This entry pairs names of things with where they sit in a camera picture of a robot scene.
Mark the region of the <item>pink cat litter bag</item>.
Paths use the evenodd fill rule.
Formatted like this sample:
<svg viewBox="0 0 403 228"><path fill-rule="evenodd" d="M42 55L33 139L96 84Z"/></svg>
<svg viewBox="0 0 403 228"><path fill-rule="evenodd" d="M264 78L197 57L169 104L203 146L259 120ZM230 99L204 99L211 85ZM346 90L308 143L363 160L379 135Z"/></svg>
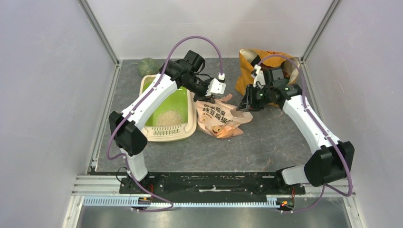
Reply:
<svg viewBox="0 0 403 228"><path fill-rule="evenodd" d="M240 125L251 122L253 116L250 112L236 110L236 106L228 103L230 99L232 94L216 98L213 104L197 101L195 107L198 129L219 139L243 134Z"/></svg>

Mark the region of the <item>cream green litter box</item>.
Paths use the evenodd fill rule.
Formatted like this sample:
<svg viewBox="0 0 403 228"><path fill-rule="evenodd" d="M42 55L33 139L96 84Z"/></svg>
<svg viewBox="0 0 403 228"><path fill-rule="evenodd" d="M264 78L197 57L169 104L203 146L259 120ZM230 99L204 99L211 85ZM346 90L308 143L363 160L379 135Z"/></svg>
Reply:
<svg viewBox="0 0 403 228"><path fill-rule="evenodd" d="M184 87L166 98L147 120L142 133L150 142L172 142L190 137L197 128L197 111L194 93ZM163 112L175 110L183 117L183 123L175 126L155 126L155 120Z"/></svg>

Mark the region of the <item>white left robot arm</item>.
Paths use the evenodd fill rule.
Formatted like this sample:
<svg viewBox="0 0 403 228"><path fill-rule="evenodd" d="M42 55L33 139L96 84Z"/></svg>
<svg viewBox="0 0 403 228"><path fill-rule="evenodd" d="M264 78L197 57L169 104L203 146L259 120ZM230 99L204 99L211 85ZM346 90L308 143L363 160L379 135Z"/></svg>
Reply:
<svg viewBox="0 0 403 228"><path fill-rule="evenodd" d="M204 58L191 50L183 59L168 60L131 105L120 113L113 111L109 115L110 142L116 143L124 156L129 176L133 179L131 188L136 193L143 194L149 188L143 154L148 140L141 130L153 112L180 87L192 92L195 101L213 101L214 95L224 93L225 75L220 73L218 78L206 76L201 79L200 71L204 66Z"/></svg>

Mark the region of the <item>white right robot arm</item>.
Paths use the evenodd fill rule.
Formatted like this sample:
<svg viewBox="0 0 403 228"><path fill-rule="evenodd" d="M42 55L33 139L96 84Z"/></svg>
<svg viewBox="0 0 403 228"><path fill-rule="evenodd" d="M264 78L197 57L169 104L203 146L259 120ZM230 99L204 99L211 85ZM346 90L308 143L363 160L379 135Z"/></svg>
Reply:
<svg viewBox="0 0 403 228"><path fill-rule="evenodd" d="M278 105L296 124L312 152L306 164L277 171L275 190L287 194L294 184L309 183L318 187L348 177L354 146L340 141L324 126L303 96L301 87L289 84L280 67L263 70L256 65L251 77L253 83L247 85L237 110L260 111L268 103Z"/></svg>

